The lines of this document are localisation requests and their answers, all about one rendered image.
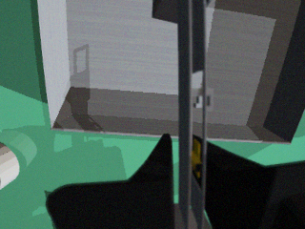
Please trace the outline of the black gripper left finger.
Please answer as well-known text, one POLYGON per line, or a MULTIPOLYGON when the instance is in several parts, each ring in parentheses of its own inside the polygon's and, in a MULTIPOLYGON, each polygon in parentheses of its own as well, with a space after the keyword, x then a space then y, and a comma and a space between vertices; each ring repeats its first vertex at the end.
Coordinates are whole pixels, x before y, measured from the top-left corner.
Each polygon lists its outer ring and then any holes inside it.
POLYGON ((128 180, 70 183, 47 196, 56 229, 174 229, 173 141, 163 134, 128 180))

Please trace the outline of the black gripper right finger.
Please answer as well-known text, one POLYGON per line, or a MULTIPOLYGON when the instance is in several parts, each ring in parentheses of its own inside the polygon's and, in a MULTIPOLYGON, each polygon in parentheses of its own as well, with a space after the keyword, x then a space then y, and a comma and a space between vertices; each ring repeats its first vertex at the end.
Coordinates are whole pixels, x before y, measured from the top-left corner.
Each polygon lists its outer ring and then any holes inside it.
POLYGON ((305 194, 305 160, 261 165, 206 141, 204 209, 213 229, 271 229, 280 201, 305 194))

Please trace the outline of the grey metal roasting tin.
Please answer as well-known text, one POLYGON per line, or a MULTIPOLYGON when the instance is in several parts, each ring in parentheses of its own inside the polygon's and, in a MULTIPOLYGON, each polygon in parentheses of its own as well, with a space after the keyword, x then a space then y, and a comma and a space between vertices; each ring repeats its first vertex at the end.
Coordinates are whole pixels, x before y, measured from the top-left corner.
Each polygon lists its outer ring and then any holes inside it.
MULTIPOLYGON (((37 0, 51 129, 178 131, 177 24, 153 0, 37 0)), ((206 7, 206 141, 289 144, 305 111, 305 0, 206 7)))

